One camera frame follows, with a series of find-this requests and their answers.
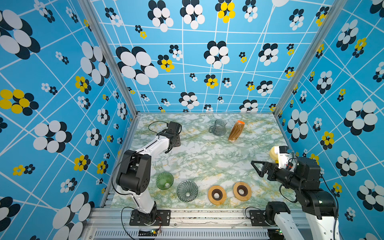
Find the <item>blue wall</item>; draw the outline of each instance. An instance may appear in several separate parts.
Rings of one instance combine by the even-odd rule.
[[[92,1],[139,111],[273,111],[333,0],[219,2]]]
[[[2,240],[77,238],[130,125],[78,2],[36,2],[0,8]]]
[[[334,191],[344,239],[384,237],[381,5],[347,2],[279,114],[296,154],[317,160]]]

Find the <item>wooden disc with hole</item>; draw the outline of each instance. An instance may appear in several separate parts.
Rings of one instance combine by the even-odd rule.
[[[221,205],[227,199],[227,193],[224,188],[219,185],[212,186],[208,191],[208,198],[211,203],[215,205]]]
[[[235,195],[235,197],[240,200],[240,201],[247,201],[251,198],[252,196],[252,190],[251,188],[249,187],[248,184],[246,184],[245,182],[237,182],[234,186],[233,186],[233,194]]]

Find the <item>glass pitcher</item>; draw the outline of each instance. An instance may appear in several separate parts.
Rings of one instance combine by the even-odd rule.
[[[227,132],[227,130],[225,129],[226,124],[226,121],[218,119],[215,121],[215,125],[209,128],[209,132],[213,133],[216,136],[223,136]]]

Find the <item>robotic arm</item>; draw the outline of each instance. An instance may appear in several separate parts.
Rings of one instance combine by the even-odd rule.
[[[116,177],[116,190],[124,195],[131,195],[139,212],[139,218],[151,224],[156,218],[156,202],[147,189],[151,177],[151,158],[161,152],[168,153],[179,147],[181,125],[177,122],[167,123],[167,129],[159,132],[155,139],[136,151],[127,150],[123,155]]]
[[[262,169],[255,164],[262,164]],[[260,177],[267,173],[269,181],[278,181],[285,188],[296,192],[296,198],[311,227],[313,240],[340,240],[338,209],[332,195],[319,188],[320,167],[315,161],[298,157],[293,172],[270,162],[251,161],[251,165]],[[303,239],[285,203],[269,202],[265,209],[265,218],[268,224],[278,225],[287,240]]]

